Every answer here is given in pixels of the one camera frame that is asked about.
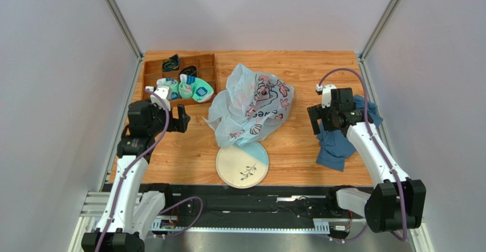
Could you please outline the translucent printed plastic bag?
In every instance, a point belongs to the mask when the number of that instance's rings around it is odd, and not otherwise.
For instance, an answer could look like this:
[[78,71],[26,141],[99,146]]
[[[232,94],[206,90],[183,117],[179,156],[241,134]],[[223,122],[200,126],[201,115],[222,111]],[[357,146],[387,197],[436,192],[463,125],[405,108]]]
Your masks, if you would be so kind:
[[288,119],[293,99],[293,86],[240,63],[213,99],[205,122],[220,148],[262,141]]

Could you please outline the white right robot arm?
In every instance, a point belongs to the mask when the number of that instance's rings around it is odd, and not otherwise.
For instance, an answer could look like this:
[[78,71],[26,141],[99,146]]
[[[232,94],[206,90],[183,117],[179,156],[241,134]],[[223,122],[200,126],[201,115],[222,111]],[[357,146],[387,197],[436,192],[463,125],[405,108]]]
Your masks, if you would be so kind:
[[359,109],[351,88],[316,86],[320,104],[307,109],[314,134],[340,131],[363,160],[374,189],[366,193],[342,185],[330,189],[330,209],[365,218],[374,233],[417,229],[422,224],[426,187],[398,165],[378,135],[368,106]]

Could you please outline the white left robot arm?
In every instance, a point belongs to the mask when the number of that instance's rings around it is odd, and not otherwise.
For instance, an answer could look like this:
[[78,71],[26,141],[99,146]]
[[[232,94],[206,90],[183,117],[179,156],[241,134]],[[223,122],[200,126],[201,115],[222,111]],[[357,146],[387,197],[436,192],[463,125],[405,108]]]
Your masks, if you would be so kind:
[[293,188],[248,192],[216,186],[143,184],[155,146],[167,132],[185,132],[190,122],[182,104],[139,100],[128,108],[128,125],[117,148],[116,178],[101,219],[83,235],[83,251],[144,251],[148,233],[177,237],[194,228],[220,230],[310,230],[307,210],[321,210],[315,188],[293,196]]

